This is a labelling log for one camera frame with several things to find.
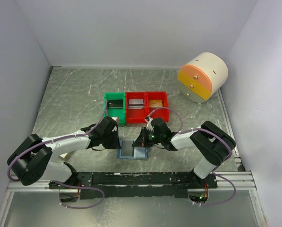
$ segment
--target scratched metal surface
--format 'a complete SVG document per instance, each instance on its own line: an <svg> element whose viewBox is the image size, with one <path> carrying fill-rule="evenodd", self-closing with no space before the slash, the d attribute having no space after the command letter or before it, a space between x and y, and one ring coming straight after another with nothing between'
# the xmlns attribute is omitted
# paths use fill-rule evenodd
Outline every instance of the scratched metal surface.
<svg viewBox="0 0 282 227"><path fill-rule="evenodd" d="M209 202L225 200L232 191L210 192ZM99 199L79 201L89 206ZM106 198L87 210L59 205L58 193L16 192L5 227L257 227L248 191L217 207L193 206L173 197Z"/></svg>
<svg viewBox="0 0 282 227"><path fill-rule="evenodd" d="M35 122L34 133L41 137L72 133L95 123L102 113L105 92L166 91L169 106L183 118L183 130L197 127L209 120L227 131L218 97L214 94L206 103L197 105L181 94L176 86L176 70L109 70L63 69L55 67L50 76ZM170 114L168 126L180 125ZM131 124L119 130L121 139L136 139L143 124ZM147 160L117 159L115 150L78 150L68 162L77 171L149 172L190 171L202 155L197 148L177 152L153 147ZM237 171L232 157L217 171Z"/></svg>

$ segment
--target green tray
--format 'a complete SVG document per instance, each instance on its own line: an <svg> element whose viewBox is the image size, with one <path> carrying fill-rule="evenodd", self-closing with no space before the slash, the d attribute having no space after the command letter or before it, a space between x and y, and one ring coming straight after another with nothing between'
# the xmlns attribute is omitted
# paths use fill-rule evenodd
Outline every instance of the green tray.
<svg viewBox="0 0 282 227"><path fill-rule="evenodd" d="M120 124L125 124L125 93L124 92L105 92L104 94L104 103L109 100L123 100L123 108L122 109L109 109L107 108L107 113L109 117L119 117Z"/></svg>

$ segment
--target red box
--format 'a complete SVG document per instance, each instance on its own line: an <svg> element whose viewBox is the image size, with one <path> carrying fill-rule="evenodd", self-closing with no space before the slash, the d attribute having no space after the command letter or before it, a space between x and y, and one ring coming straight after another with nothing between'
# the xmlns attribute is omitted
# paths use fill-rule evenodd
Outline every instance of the red box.
<svg viewBox="0 0 282 227"><path fill-rule="evenodd" d="M163 107L168 107L166 91L148 91L146 93L147 93L148 103L149 103L149 100L159 99L159 100L162 100ZM149 113L153 111L154 109L155 108L149 107ZM150 117L151 118L161 117L165 122L168 122L169 121L169 110L167 109L157 110Z"/></svg>
<svg viewBox="0 0 282 227"><path fill-rule="evenodd" d="M142 109L129 109L128 100L130 99L143 99L144 108ZM165 91L148 91L148 92L126 92L125 93L125 115L126 123L146 123L145 117L155 108L149 107L149 100L162 100L163 107L168 107L167 94ZM169 121L169 110L161 109L155 111L150 117L161 117L165 122Z"/></svg>
<svg viewBox="0 0 282 227"><path fill-rule="evenodd" d="M142 109L129 109L128 100L130 99L143 99L144 108ZM149 106L146 92L126 92L125 93L125 108L126 108L126 123L146 123L145 117L149 114Z"/></svg>

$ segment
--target white enclosure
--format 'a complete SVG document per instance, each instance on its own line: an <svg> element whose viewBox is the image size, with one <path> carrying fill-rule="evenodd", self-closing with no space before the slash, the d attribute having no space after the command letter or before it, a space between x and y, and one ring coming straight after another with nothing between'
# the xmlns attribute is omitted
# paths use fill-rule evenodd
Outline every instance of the white enclosure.
<svg viewBox="0 0 282 227"><path fill-rule="evenodd" d="M16 0L52 65L179 68L225 57L256 0Z"/></svg>
<svg viewBox="0 0 282 227"><path fill-rule="evenodd" d="M282 226L282 0L0 0L0 204L50 66L179 69L202 52L228 66L241 158Z"/></svg>

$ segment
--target metal floor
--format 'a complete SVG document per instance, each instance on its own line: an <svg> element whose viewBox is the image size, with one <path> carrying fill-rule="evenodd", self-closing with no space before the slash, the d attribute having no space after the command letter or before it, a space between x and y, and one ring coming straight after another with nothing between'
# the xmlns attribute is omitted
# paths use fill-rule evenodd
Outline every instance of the metal floor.
<svg viewBox="0 0 282 227"><path fill-rule="evenodd" d="M220 91L206 103L198 105L178 91L176 77L176 70L54 67L33 133L37 133L40 137L59 136L96 123L102 113L105 92L160 90L167 92L169 107L182 117L183 130L197 127L209 120L230 134ZM131 124L121 127L120 139L136 139L141 126L144 125ZM173 113L170 113L168 126L174 131L180 126L180 121ZM147 160L117 159L116 150L79 150L68 155L66 161L70 162L77 171L83 172L190 171L201 157L202 154L196 147L177 152L153 147ZM61 158L54 160L54 162L63 161ZM237 159L232 156L217 171L237 171L239 164L236 161Z"/></svg>

